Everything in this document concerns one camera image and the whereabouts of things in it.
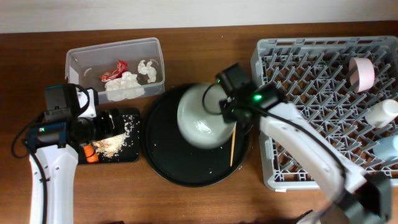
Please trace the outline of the large white tissue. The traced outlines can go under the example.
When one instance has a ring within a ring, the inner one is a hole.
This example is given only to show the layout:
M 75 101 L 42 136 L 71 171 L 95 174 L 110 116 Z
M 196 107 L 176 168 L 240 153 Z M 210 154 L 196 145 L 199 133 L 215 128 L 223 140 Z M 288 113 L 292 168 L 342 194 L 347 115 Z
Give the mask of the large white tissue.
M 122 101 L 145 95 L 144 88 L 137 81 L 137 74 L 122 73 L 121 78 L 115 78 L 105 84 L 106 96 L 109 101 Z

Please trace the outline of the clear plastic bin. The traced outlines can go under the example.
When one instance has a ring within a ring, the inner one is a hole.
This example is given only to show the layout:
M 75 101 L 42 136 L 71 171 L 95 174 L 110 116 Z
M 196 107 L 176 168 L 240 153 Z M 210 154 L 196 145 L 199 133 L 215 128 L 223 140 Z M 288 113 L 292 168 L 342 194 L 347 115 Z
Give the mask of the clear plastic bin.
M 145 95 L 138 98 L 160 95 L 165 91 L 164 59 L 160 42 L 155 37 L 71 49 L 67 52 L 65 79 L 68 83 L 94 88 L 100 104 L 115 102 L 107 99 L 105 84 L 100 77 L 116 69 L 118 60 L 127 62 L 127 70 L 137 74 L 137 81 L 145 90 Z M 157 71 L 154 83 L 148 83 L 147 75 L 137 71 L 141 60 L 146 63 L 153 61 L 152 66 Z

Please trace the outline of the light blue cup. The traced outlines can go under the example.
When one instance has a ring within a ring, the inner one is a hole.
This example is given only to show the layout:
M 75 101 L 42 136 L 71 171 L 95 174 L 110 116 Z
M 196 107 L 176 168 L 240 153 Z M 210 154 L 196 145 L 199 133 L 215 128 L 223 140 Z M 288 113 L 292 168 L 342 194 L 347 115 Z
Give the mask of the light blue cup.
M 385 161 L 397 159 L 397 135 L 381 138 L 377 142 L 373 152 L 378 159 Z

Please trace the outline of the grey dishwasher rack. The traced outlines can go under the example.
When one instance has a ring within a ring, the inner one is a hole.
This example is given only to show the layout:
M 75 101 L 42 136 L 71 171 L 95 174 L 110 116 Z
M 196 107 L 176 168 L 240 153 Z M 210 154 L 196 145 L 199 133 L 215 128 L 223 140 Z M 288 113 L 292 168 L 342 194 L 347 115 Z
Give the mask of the grey dishwasher rack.
M 349 61 L 367 58 L 376 79 L 371 89 L 355 93 Z M 366 122 L 370 108 L 397 99 L 397 38 L 322 37 L 262 39 L 251 58 L 259 86 L 272 83 L 285 91 L 302 116 L 346 158 L 370 174 L 383 172 L 397 185 L 397 160 L 381 159 L 374 149 L 397 134 L 397 121 L 382 128 Z

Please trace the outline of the rice and peanut shells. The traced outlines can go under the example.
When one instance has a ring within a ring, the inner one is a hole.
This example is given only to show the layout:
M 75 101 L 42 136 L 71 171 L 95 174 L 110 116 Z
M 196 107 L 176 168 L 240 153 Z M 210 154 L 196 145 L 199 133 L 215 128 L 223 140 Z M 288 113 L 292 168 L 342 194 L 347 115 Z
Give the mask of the rice and peanut shells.
M 134 145 L 135 128 L 139 125 L 138 115 L 122 115 L 124 120 L 124 133 L 117 136 L 96 141 L 92 145 L 95 153 L 106 159 L 114 159 L 127 152 L 126 148 Z

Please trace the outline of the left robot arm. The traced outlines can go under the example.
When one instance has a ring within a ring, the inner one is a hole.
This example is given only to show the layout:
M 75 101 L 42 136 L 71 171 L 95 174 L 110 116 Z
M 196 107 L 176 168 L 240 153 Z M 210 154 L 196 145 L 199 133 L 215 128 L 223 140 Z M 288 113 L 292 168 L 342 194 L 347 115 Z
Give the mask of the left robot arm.
M 32 169 L 31 223 L 73 223 L 73 185 L 82 146 L 122 134 L 118 109 L 96 111 L 98 92 L 77 84 L 45 88 L 47 108 L 23 139 Z

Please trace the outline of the grey plate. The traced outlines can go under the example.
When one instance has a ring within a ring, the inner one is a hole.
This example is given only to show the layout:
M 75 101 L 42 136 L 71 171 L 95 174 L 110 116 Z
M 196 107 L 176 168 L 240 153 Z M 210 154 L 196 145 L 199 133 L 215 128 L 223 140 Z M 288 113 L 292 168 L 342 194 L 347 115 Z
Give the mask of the grey plate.
M 227 95 L 219 85 L 196 84 L 182 95 L 177 110 L 177 124 L 184 139 L 199 149 L 224 144 L 232 135 L 234 123 L 225 123 L 219 101 Z

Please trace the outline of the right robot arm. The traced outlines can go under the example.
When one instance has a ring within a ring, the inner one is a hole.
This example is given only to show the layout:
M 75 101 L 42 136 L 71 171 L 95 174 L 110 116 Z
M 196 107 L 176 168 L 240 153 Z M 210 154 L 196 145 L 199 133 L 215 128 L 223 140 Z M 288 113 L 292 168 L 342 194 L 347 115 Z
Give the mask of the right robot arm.
M 367 173 L 342 155 L 302 117 L 274 85 L 260 88 L 234 64 L 216 75 L 227 98 L 220 101 L 227 123 L 259 122 L 314 179 L 330 204 L 309 211 L 297 223 L 387 223 L 392 218 L 392 185 L 382 172 Z

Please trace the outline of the wooden chopstick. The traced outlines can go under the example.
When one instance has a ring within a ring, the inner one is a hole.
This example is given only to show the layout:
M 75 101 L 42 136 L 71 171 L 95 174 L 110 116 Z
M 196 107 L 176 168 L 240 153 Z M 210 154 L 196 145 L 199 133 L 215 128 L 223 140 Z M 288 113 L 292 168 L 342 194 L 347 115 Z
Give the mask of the wooden chopstick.
M 235 141 L 236 141 L 236 130 L 237 130 L 237 123 L 234 124 L 234 129 L 231 137 L 231 154 L 230 154 L 230 162 L 229 166 L 233 166 L 233 159 L 234 159 L 234 148 L 235 148 Z

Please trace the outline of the white cup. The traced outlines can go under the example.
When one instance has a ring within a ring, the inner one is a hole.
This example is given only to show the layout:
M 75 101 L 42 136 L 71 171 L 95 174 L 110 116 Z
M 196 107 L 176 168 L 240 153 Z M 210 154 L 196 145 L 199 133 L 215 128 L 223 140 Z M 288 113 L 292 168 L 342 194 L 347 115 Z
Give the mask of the white cup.
M 397 117 L 397 101 L 388 99 L 370 107 L 365 116 L 368 124 L 375 128 L 383 128 Z

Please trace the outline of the pink bowl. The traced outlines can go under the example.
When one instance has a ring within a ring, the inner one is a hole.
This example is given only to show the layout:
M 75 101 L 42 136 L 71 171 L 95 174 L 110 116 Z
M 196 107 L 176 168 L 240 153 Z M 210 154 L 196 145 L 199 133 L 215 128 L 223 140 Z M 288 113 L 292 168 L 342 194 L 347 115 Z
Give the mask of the pink bowl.
M 353 57 L 349 61 L 349 80 L 355 93 L 367 91 L 375 82 L 375 71 L 368 58 Z

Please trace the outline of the small white tissue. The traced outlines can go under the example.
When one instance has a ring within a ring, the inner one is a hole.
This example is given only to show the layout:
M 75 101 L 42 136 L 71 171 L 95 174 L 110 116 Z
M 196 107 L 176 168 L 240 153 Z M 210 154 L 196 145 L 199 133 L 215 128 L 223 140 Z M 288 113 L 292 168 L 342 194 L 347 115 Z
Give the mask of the small white tissue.
M 148 83 L 154 83 L 156 81 L 156 76 L 157 76 L 157 71 L 156 69 L 152 66 L 153 61 L 148 61 L 146 63 L 145 60 L 141 60 L 138 64 L 137 71 L 141 75 L 147 75 Z

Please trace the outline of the round black serving tray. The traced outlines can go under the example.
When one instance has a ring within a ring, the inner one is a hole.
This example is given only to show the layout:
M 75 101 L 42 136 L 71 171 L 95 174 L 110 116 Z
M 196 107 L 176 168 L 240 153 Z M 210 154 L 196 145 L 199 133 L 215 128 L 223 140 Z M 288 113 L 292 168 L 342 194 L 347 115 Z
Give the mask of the round black serving tray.
M 229 163 L 229 139 L 220 147 L 199 149 L 190 145 L 177 125 L 177 106 L 194 84 L 175 87 L 161 94 L 142 122 L 141 146 L 150 166 L 164 179 L 185 187 L 204 187 L 228 178 L 239 168 L 249 149 L 249 129 L 238 126 L 233 163 Z

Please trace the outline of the orange carrot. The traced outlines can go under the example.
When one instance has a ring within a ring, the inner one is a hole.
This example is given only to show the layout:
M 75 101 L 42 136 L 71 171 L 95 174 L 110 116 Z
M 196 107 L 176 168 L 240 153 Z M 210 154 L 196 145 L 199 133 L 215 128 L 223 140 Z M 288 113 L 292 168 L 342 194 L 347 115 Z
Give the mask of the orange carrot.
M 95 149 L 92 145 L 85 145 L 83 150 L 85 152 L 86 161 L 89 164 L 99 163 L 99 157 L 97 153 L 95 153 Z

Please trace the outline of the black rectangular tray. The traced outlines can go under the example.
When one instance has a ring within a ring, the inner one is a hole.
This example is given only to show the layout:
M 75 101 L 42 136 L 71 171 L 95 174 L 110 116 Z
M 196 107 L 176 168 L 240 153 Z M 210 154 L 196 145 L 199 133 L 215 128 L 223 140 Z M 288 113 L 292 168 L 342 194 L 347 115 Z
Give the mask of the black rectangular tray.
M 94 163 L 94 164 L 110 164 L 110 163 L 119 163 L 119 162 L 135 162 L 139 158 L 139 136 L 140 136 L 140 118 L 141 114 L 140 111 L 137 108 L 118 108 L 121 112 L 122 115 L 138 115 L 139 117 L 139 125 L 137 128 L 135 128 L 135 135 L 133 137 L 134 140 L 134 145 L 131 147 L 127 147 L 126 150 L 127 152 L 122 152 L 121 155 L 117 158 L 114 159 L 106 159 L 103 156 L 98 156 L 99 157 L 99 163 Z M 83 164 L 89 164 L 86 161 L 86 156 L 85 152 L 83 150 L 83 147 L 85 145 L 92 145 L 95 141 L 90 141 L 88 144 L 82 144 L 80 146 L 79 150 L 79 156 L 78 156 L 78 164 L 83 165 Z

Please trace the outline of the red snack wrapper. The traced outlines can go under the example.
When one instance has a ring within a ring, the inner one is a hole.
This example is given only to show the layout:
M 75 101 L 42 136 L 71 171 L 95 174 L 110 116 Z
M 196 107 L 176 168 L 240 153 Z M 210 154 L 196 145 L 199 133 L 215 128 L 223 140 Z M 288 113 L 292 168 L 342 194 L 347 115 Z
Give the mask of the red snack wrapper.
M 102 74 L 100 81 L 106 83 L 108 81 L 121 78 L 122 74 L 128 69 L 128 63 L 123 60 L 118 60 L 117 67 L 114 70 L 110 70 Z

